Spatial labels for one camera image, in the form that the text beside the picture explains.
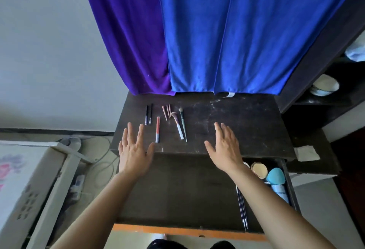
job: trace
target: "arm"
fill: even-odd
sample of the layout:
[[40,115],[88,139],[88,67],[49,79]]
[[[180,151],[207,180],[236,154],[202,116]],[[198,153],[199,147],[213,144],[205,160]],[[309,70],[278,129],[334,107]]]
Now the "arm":
[[143,149],[143,129],[139,126],[134,142],[132,124],[128,123],[119,143],[119,172],[95,200],[55,242],[52,249],[102,249],[116,217],[137,180],[147,172],[153,157],[154,143]]
[[233,131],[223,123],[219,127],[217,122],[215,129],[215,149],[205,141],[209,156],[239,187],[272,246],[334,249],[321,233],[243,164]]

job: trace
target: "purple fabric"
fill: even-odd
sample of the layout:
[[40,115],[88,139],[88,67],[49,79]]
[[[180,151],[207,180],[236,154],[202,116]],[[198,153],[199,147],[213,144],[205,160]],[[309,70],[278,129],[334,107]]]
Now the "purple fabric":
[[169,94],[159,0],[89,0],[114,66],[132,94]]

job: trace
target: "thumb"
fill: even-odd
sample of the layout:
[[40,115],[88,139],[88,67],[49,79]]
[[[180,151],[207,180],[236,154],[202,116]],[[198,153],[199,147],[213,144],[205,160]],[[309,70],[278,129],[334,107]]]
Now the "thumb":
[[147,153],[146,153],[147,158],[152,160],[154,152],[155,152],[155,143],[151,142],[151,144],[148,146],[148,149],[147,149]]
[[212,156],[215,153],[215,149],[213,148],[213,146],[210,144],[209,141],[204,141],[204,145],[206,146],[209,156]]

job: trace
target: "hand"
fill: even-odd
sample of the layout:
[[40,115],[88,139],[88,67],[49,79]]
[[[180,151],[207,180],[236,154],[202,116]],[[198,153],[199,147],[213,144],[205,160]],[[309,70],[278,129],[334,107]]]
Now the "hand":
[[229,173],[230,171],[243,166],[244,164],[242,162],[238,140],[233,131],[230,127],[225,126],[224,123],[219,127],[218,122],[215,122],[214,126],[215,149],[209,141],[204,141],[213,163],[225,173]]
[[128,128],[124,129],[123,137],[119,142],[119,171],[130,173],[136,178],[144,175],[153,158],[155,143],[152,142],[147,149],[143,148],[143,129],[144,125],[139,125],[137,141],[134,142],[132,123],[128,123]]

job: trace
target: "tiled floor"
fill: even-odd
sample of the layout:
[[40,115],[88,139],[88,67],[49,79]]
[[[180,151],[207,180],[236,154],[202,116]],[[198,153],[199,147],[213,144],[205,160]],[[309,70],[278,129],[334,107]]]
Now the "tiled floor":
[[[0,140],[56,141],[63,136],[42,134],[0,133]],[[94,159],[101,158],[109,148],[112,137],[95,137],[83,141],[80,149]],[[108,152],[95,166],[80,166],[79,173],[87,172],[85,186],[80,201],[70,206],[65,219],[58,229],[59,236],[99,194],[108,180],[115,174],[118,159]],[[325,235],[337,249],[364,249],[364,245],[348,214],[344,202],[332,179],[321,180],[295,188],[303,216]],[[152,241],[152,234],[134,232],[112,232],[105,249],[141,248]],[[218,239],[188,236],[170,236],[169,239],[180,242],[189,249],[208,249]],[[267,242],[230,241],[239,248],[271,248]]]

